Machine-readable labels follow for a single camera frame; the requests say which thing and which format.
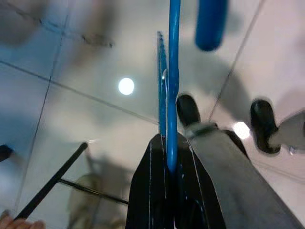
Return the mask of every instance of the black metal bar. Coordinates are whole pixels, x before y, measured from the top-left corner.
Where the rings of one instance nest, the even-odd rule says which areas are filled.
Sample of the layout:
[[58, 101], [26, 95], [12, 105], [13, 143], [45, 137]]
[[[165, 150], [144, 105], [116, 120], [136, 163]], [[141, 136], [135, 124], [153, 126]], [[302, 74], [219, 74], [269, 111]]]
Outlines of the black metal bar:
[[34, 198], [27, 204], [27, 206], [19, 213], [16, 219], [26, 219], [34, 209], [40, 204], [40, 202], [46, 197], [61, 177], [67, 172], [76, 159], [82, 154], [82, 152], [88, 147], [87, 143], [82, 143], [75, 153], [68, 159], [68, 161], [57, 171], [57, 173], [46, 183], [46, 185], [34, 196]]
[[65, 179], [60, 179], [58, 182], [61, 183], [61, 184], [64, 184], [64, 185], [71, 186], [71, 187], [73, 187], [73, 188], [75, 188], [79, 191], [87, 192], [87, 193], [90, 193], [92, 195], [98, 196], [100, 198], [104, 198], [104, 199], [108, 199], [108, 200], [111, 200], [111, 201], [114, 201], [114, 202], [117, 202], [117, 203], [122, 203], [122, 204], [128, 205], [128, 201], [126, 201], [126, 200], [123, 200], [123, 199], [120, 199], [120, 198], [117, 198], [117, 197], [114, 197], [114, 196], [110, 196], [110, 195], [105, 194], [105, 193], [101, 193], [101, 192], [99, 192], [97, 190], [94, 190], [92, 188], [84, 187], [84, 186], [81, 186], [77, 183], [74, 183], [74, 182], [71, 182], [71, 181], [68, 181], [68, 180], [65, 180]]

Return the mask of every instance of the glossy floor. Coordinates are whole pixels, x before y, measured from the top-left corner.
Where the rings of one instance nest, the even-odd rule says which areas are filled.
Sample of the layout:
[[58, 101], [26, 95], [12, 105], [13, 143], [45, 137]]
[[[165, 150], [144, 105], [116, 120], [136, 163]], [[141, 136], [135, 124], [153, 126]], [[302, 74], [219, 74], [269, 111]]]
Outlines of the glossy floor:
[[[156, 32], [166, 39], [169, 2], [9, 2], [29, 15], [0, 5], [0, 143], [15, 150], [0, 163], [0, 210], [19, 212], [83, 141], [103, 165], [104, 191], [127, 199], [132, 172], [158, 131]], [[259, 96], [272, 101], [277, 122], [305, 107], [304, 1], [231, 0], [223, 44], [209, 53], [193, 42], [196, 9], [196, 1], [182, 2], [180, 92], [194, 96], [204, 121], [249, 126]], [[133, 87], [124, 84], [122, 93], [123, 78]], [[283, 147], [267, 157], [251, 136], [243, 142], [305, 224], [305, 155]], [[65, 178], [89, 172], [82, 156]], [[70, 192], [57, 185], [31, 220], [65, 228]], [[101, 203], [106, 208], [110, 220], [126, 214], [124, 206]]]

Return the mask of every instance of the gray trouser leg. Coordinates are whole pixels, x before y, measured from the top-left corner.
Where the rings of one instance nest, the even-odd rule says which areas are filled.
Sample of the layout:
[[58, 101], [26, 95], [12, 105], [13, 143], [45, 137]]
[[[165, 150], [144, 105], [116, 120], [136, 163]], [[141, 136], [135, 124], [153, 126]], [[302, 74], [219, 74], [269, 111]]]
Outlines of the gray trouser leg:
[[186, 137], [210, 174], [228, 229], [304, 228], [224, 132], [195, 124]]

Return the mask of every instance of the black shoe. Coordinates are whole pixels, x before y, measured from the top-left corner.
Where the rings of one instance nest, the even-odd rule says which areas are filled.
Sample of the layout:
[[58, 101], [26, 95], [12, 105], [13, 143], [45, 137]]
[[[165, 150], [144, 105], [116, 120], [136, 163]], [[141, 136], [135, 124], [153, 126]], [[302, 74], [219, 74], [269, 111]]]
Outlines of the black shoe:
[[195, 100], [188, 94], [182, 94], [177, 99], [177, 113], [184, 127], [200, 122], [200, 114]]
[[257, 147], [268, 154], [277, 154], [280, 147], [270, 147], [268, 140], [278, 128], [275, 124], [275, 117], [270, 103], [257, 99], [251, 105], [251, 126]]

